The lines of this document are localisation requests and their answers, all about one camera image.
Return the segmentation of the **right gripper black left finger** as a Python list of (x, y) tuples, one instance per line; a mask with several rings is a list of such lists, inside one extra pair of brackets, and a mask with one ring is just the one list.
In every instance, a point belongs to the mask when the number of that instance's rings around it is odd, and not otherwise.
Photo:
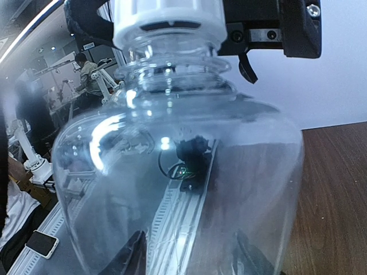
[(146, 274), (146, 258), (146, 233), (138, 230), (106, 266), (106, 274)]

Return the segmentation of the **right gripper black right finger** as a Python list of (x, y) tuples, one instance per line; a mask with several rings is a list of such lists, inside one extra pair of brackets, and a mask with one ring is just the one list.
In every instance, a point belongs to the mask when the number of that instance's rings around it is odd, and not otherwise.
[(233, 237), (232, 269), (233, 274), (276, 274), (273, 264), (241, 230)]

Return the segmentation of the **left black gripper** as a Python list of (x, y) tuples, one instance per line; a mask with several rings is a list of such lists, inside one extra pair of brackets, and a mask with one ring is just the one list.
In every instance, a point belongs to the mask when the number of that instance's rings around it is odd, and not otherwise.
[(228, 37), (220, 56), (281, 49), (286, 57), (321, 56), (320, 1), (224, 1)]

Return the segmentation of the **clear plastic bottle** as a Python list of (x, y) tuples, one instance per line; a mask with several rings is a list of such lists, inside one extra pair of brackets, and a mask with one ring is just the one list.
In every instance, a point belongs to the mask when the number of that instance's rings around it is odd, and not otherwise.
[(84, 274), (282, 274), (301, 131), (239, 93), (192, 33), (137, 41), (125, 86), (56, 139), (56, 193)]

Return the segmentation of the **white cap of clear bottle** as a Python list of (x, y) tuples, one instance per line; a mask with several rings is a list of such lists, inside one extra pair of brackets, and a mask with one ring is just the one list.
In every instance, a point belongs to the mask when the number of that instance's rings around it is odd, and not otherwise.
[(124, 49), (149, 34), (193, 31), (219, 50), (227, 38), (223, 1), (115, 1), (113, 43)]

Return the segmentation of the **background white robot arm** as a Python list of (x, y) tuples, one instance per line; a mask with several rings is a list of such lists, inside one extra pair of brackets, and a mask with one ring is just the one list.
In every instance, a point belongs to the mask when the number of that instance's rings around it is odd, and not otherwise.
[(303, 137), (223, 77), (257, 82), (248, 52), (319, 58), (320, 1), (65, 1), (68, 29), (115, 48), (103, 104), (26, 169), (43, 168), (68, 240), (36, 238), (51, 274), (282, 274)]

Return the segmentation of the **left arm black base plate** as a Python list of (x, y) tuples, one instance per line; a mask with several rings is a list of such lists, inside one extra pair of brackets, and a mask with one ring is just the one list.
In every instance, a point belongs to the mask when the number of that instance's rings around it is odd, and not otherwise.
[[(197, 135), (190, 140), (174, 142), (172, 147), (170, 139), (163, 137), (157, 159), (158, 168), (164, 177), (181, 183), (180, 192), (202, 194), (209, 177), (216, 145), (216, 139), (208, 140)], [(162, 167), (162, 154), (170, 150), (174, 150), (178, 162), (165, 171)]]

